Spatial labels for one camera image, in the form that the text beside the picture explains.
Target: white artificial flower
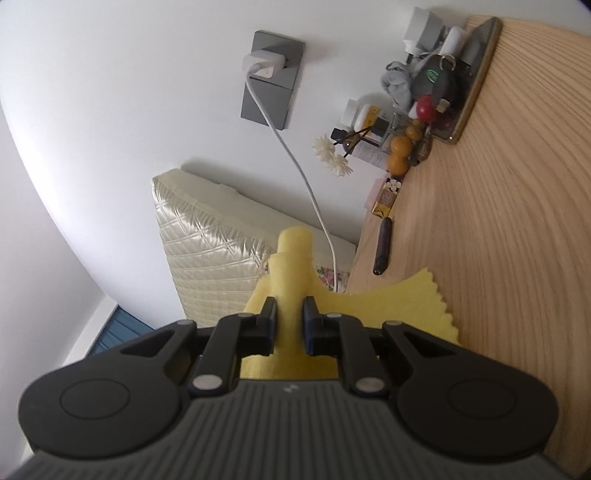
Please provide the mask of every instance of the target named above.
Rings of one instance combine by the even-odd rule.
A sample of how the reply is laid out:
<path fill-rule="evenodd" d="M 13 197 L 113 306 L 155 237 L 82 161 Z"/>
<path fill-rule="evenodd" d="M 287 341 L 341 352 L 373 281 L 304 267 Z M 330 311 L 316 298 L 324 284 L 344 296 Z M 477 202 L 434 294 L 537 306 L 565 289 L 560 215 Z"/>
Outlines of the white artificial flower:
<path fill-rule="evenodd" d="M 334 170 L 338 177 L 349 175 L 353 170 L 349 167 L 349 161 L 343 155 L 333 155 L 331 170 Z"/>
<path fill-rule="evenodd" d="M 335 154 L 335 146 L 326 135 L 316 138 L 314 143 L 312 143 L 312 148 L 314 148 L 314 152 L 319 159 L 329 165 L 332 164 L 332 157 Z"/>

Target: white charging cable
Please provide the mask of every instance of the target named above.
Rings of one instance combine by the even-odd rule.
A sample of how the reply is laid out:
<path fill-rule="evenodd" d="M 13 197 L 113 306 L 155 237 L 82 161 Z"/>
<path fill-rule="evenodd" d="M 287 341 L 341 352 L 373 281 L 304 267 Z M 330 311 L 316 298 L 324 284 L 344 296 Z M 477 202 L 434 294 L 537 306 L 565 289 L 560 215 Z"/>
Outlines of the white charging cable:
<path fill-rule="evenodd" d="M 339 281 L 337 278 L 338 277 L 338 273 L 337 273 L 338 270 L 336 269 L 337 265 L 336 265 L 335 247 L 333 246 L 332 240 L 330 239 L 329 231 L 326 228 L 326 225 L 324 224 L 324 219 L 322 218 L 322 214 L 320 213 L 320 207 L 318 207 L 318 202 L 316 201 L 316 197 L 314 196 L 314 192 L 312 191 L 312 187 L 310 187 L 310 182 L 308 182 L 308 178 L 306 177 L 306 174 L 302 170 L 300 164 L 298 163 L 298 161 L 294 157 L 293 153 L 291 153 L 291 150 L 287 147 L 287 145 L 283 141 L 283 138 L 281 138 L 281 135 L 279 134 L 275 125 L 273 124 L 273 120 L 271 120 L 269 113 L 267 112 L 267 110 L 265 109 L 263 104 L 261 103 L 260 98 L 254 92 L 254 88 L 252 88 L 251 75 L 254 75 L 255 73 L 260 72 L 261 70 L 267 69 L 269 67 L 270 67 L 270 65 L 265 62 L 255 63 L 254 65 L 249 67 L 249 69 L 246 71 L 246 88 L 248 88 L 248 91 L 250 92 L 252 99 L 255 101 L 257 107 L 259 107 L 259 110 L 261 111 L 262 116 L 267 121 L 267 124 L 271 128 L 271 131 L 275 134 L 275 136 L 277 137 L 277 140 L 279 140 L 279 143 L 281 144 L 281 146 L 285 149 L 285 151 L 287 152 L 287 154 L 291 158 L 291 161 L 294 163 L 295 167 L 297 168 L 297 171 L 300 172 L 300 176 L 301 176 L 302 180 L 304 180 L 304 183 L 306 184 L 306 188 L 308 189 L 308 195 L 310 196 L 310 200 L 312 201 L 312 206 L 314 207 L 314 211 L 316 212 L 316 216 L 318 217 L 318 221 L 320 222 L 320 225 L 322 226 L 322 230 L 324 230 L 324 234 L 326 235 L 326 239 L 329 241 L 330 253 L 332 254 L 332 257 L 333 257 L 333 270 L 335 272 L 335 292 L 336 292 Z"/>

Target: wall socket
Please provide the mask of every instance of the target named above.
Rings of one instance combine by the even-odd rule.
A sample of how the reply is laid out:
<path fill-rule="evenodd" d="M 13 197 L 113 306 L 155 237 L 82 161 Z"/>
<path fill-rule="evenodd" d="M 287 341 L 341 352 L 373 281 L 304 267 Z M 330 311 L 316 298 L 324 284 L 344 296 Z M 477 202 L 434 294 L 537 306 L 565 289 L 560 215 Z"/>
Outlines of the wall socket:
<path fill-rule="evenodd" d="M 262 30 L 255 32 L 251 51 L 268 50 L 280 53 L 285 57 L 285 67 L 270 79 L 258 77 L 257 75 L 251 76 L 252 87 L 261 99 L 265 109 L 267 109 L 277 130 L 285 128 L 291 94 L 296 85 L 295 80 L 300 71 L 305 46 L 305 43 L 292 38 L 282 37 Z M 244 87 L 240 116 L 258 124 L 267 124 L 246 86 Z"/>

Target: black pen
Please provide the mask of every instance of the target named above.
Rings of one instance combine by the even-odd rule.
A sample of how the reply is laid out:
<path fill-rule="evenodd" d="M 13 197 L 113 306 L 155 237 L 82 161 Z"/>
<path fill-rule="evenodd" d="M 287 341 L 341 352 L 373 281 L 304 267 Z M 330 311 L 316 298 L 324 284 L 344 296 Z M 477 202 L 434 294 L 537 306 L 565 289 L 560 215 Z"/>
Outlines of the black pen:
<path fill-rule="evenodd" d="M 390 243 L 392 242 L 392 219 L 386 217 L 379 227 L 378 248 L 375 251 L 374 275 L 381 275 L 388 268 Z"/>

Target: wooden table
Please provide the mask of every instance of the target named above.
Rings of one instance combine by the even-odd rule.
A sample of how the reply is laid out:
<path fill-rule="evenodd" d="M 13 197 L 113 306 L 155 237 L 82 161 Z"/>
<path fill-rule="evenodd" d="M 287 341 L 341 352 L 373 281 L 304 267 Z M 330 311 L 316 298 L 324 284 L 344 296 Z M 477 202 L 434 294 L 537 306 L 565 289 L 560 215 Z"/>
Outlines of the wooden table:
<path fill-rule="evenodd" d="M 428 267 L 464 346 L 553 390 L 546 453 L 572 475 L 591 460 L 590 82 L 589 37 L 504 20 L 459 143 L 436 142 L 404 180 L 389 268 L 371 273 L 380 219 L 368 214 L 347 288 Z"/>

